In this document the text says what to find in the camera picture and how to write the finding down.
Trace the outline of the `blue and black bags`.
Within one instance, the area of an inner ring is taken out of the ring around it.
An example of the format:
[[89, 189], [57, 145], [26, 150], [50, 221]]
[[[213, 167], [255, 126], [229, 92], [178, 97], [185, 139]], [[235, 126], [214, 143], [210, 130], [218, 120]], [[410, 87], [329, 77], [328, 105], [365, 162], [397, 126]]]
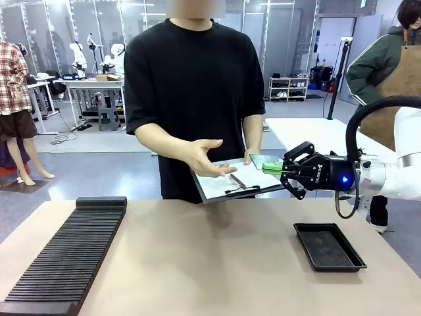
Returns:
[[332, 66], [314, 66], [310, 70], [309, 86], [314, 90], [329, 92], [332, 84]]

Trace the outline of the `white background workbench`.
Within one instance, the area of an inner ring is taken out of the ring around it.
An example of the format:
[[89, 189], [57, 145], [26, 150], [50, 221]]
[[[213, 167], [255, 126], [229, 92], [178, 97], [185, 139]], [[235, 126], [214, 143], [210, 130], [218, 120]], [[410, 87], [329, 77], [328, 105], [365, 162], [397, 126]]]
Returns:
[[74, 127], [77, 128], [82, 125], [81, 120], [76, 116], [76, 110], [74, 106], [74, 101], [79, 105], [79, 101], [76, 99], [78, 90], [120, 90], [120, 96], [122, 101], [122, 108], [124, 114], [124, 122], [126, 122], [126, 103], [124, 96], [124, 81], [98, 81], [90, 78], [89, 80], [62, 80], [61, 81], [65, 86], [68, 92], [70, 106], [72, 109], [72, 115], [74, 119]]

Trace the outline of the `black slotted rack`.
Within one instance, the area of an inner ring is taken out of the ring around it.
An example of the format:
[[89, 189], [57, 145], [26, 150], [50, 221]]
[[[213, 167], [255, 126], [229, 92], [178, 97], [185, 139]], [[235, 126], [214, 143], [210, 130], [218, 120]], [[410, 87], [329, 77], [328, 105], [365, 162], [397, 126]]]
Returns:
[[79, 197], [50, 240], [26, 260], [0, 316], [78, 316], [126, 214], [124, 196]]

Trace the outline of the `mannequin in plaid shirt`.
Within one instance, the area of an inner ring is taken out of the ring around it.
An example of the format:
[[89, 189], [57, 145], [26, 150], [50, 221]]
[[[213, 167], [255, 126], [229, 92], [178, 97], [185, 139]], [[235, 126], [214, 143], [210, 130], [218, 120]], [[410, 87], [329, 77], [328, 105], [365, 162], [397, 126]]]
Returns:
[[30, 111], [32, 104], [27, 85], [28, 66], [20, 48], [0, 39], [0, 141], [6, 142], [20, 177], [27, 186], [36, 183], [27, 173], [17, 139], [32, 160], [37, 172], [46, 178], [55, 176], [41, 164], [34, 143], [37, 128]]

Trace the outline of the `person's right forearm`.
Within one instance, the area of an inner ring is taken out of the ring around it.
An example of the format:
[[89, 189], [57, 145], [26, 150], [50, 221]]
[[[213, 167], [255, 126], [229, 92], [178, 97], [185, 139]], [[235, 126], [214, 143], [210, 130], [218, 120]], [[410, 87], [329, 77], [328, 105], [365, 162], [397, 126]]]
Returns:
[[201, 152], [193, 143], [171, 136], [157, 124], [144, 124], [135, 130], [139, 143], [163, 157], [191, 163]]

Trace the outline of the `black plastic tray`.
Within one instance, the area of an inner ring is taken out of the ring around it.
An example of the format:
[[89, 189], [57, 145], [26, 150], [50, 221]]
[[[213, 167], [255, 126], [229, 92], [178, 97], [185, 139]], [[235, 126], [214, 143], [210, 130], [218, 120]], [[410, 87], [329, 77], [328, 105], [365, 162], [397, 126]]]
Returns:
[[295, 223], [293, 227], [314, 271], [356, 273], [367, 268], [335, 223]]

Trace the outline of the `person in black t-shirt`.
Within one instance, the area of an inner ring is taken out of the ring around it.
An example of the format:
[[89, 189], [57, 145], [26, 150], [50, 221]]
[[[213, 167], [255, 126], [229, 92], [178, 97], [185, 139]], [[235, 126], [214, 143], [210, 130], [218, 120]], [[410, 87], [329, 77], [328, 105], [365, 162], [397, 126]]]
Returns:
[[[124, 56], [126, 131], [157, 124], [171, 136], [223, 140], [212, 164], [244, 159], [243, 119], [265, 114], [264, 80], [250, 38], [218, 20], [226, 0], [166, 0], [163, 22], [136, 35]], [[201, 202], [191, 168], [158, 155], [161, 195]]]

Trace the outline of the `dark mannequin base plate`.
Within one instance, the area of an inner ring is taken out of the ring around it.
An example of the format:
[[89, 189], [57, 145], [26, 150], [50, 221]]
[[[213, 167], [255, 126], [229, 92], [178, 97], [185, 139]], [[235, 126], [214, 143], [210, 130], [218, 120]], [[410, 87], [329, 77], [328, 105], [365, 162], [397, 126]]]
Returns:
[[40, 188], [49, 184], [46, 180], [35, 180], [34, 186], [27, 186], [24, 182], [18, 182], [17, 180], [9, 184], [2, 184], [0, 191], [2, 192], [14, 192], [20, 194], [32, 194]]

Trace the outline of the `grey step stool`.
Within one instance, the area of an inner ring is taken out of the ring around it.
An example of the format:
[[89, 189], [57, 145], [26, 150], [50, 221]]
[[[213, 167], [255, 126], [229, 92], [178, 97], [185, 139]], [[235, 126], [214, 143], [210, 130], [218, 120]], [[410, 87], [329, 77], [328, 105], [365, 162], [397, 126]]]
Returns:
[[100, 131], [117, 131], [120, 128], [120, 120], [116, 107], [99, 107], [98, 123]]

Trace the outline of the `person's right hand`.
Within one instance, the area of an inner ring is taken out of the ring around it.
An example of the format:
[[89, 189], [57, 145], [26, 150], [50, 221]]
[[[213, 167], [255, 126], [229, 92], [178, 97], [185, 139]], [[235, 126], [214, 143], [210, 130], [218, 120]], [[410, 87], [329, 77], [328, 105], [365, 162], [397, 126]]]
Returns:
[[226, 176], [231, 174], [237, 169], [231, 167], [229, 164], [223, 164], [216, 166], [211, 163], [207, 153], [210, 149], [216, 149], [220, 147], [223, 140], [195, 140], [188, 142], [184, 152], [183, 161], [189, 165], [191, 170], [199, 176], [218, 178], [220, 176]]

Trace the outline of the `person's left forearm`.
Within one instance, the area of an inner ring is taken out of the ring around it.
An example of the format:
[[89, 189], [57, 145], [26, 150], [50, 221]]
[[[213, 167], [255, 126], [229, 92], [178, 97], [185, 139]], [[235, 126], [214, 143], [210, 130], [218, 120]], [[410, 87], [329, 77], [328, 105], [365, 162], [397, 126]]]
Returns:
[[260, 153], [263, 133], [263, 115], [251, 115], [243, 119], [243, 134], [246, 145], [246, 156], [248, 154]]

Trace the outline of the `white shoe shelf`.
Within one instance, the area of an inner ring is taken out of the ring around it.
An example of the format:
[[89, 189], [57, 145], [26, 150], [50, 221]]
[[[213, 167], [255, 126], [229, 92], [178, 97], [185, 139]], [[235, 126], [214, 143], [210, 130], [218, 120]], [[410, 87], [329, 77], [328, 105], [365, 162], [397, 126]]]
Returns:
[[270, 77], [268, 85], [269, 101], [305, 101], [309, 78], [297, 77]]

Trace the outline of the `short white background robot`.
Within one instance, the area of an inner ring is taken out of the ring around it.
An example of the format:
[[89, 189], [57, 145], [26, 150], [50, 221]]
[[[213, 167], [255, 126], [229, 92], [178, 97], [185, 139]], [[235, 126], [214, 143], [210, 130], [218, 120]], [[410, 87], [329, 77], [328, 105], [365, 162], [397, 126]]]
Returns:
[[123, 75], [124, 74], [124, 54], [126, 51], [126, 46], [121, 43], [113, 44], [111, 47], [111, 54], [106, 55], [103, 62], [101, 63], [102, 66], [102, 73], [110, 73], [111, 70], [114, 70], [116, 74]]

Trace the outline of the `tall white background robot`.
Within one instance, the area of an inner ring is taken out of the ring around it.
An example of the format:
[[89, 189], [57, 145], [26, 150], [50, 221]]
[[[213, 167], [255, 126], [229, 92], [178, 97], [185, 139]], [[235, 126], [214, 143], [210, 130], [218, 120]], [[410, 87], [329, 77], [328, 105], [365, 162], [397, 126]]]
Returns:
[[79, 79], [84, 80], [86, 78], [87, 61], [83, 53], [83, 46], [78, 41], [74, 41], [69, 44], [69, 48], [74, 53], [72, 66], [77, 72]]

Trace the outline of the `white paper sheet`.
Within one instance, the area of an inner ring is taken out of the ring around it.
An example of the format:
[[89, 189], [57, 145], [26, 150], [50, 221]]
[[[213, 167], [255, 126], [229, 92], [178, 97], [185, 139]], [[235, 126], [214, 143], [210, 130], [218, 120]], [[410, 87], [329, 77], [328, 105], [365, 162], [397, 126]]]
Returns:
[[243, 193], [252, 189], [260, 190], [278, 190], [282, 187], [282, 183], [271, 174], [264, 174], [256, 169], [254, 164], [245, 165], [243, 161], [234, 163], [229, 161], [231, 167], [235, 167], [237, 171], [231, 173], [244, 183], [247, 188], [241, 189], [230, 179], [230, 174], [220, 176], [218, 178], [203, 177], [194, 174], [197, 185], [203, 193], [205, 199], [221, 198], [228, 194]]

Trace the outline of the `black clipboard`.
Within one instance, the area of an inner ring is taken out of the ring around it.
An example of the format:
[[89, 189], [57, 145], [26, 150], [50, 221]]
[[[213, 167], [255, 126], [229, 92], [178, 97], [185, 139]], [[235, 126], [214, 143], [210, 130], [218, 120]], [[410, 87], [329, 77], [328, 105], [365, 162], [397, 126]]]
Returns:
[[253, 163], [246, 165], [244, 159], [231, 159], [214, 163], [217, 167], [229, 164], [237, 171], [232, 174], [245, 185], [242, 188], [230, 175], [218, 178], [199, 176], [191, 172], [204, 204], [229, 199], [249, 198], [259, 194], [283, 190], [282, 183], [271, 174], [264, 174]]

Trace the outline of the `black office chair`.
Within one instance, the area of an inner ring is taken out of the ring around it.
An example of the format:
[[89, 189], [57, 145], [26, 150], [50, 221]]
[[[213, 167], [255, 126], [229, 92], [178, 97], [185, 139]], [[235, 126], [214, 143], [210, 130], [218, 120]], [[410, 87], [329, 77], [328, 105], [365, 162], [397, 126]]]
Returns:
[[66, 86], [63, 84], [59, 73], [55, 70], [47, 70], [45, 73], [49, 77], [47, 81], [52, 96], [60, 101], [63, 100], [66, 93]]

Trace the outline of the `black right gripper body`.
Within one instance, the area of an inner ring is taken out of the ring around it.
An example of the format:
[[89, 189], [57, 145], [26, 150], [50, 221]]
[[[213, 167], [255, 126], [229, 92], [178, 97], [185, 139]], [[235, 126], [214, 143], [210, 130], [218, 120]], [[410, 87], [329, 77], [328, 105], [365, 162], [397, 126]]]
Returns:
[[308, 190], [346, 192], [355, 184], [354, 164], [346, 157], [317, 153], [307, 165], [312, 167]]

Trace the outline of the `person's left hand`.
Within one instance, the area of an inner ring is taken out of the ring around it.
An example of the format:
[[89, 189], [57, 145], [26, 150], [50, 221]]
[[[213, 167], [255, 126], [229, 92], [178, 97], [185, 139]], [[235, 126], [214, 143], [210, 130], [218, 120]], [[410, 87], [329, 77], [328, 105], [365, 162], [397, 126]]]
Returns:
[[260, 149], [251, 147], [245, 151], [245, 155], [244, 155], [245, 165], [250, 165], [252, 163], [252, 159], [251, 159], [252, 155], [260, 155]]

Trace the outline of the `white background desk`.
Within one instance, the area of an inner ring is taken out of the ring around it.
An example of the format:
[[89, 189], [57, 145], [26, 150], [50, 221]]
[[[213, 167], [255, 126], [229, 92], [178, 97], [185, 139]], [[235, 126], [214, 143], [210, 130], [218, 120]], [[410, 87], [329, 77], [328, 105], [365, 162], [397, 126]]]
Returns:
[[28, 89], [32, 108], [39, 124], [37, 134], [40, 136], [58, 136], [59, 132], [47, 131], [43, 120], [43, 113], [45, 113], [47, 118], [59, 114], [59, 110], [55, 108], [55, 103], [51, 97], [49, 82], [38, 80], [36, 83], [29, 84]]

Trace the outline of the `person in brown apron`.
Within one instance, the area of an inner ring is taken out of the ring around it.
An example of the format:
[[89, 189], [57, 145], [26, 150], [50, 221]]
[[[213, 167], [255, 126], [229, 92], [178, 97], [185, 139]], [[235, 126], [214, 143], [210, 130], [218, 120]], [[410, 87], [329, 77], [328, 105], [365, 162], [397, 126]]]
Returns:
[[[397, 9], [400, 26], [371, 43], [348, 66], [346, 80], [358, 109], [390, 96], [421, 96], [421, 0], [402, 0]], [[360, 132], [395, 151], [395, 115], [400, 107], [366, 117]], [[383, 234], [388, 226], [387, 198], [374, 196], [370, 224]]]

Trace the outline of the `green PCB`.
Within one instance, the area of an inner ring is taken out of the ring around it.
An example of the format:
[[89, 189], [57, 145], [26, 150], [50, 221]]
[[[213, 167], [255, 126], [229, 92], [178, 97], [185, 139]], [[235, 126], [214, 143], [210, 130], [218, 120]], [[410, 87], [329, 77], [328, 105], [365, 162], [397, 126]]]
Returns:
[[259, 171], [280, 171], [284, 163], [281, 157], [274, 155], [252, 155], [251, 159]]

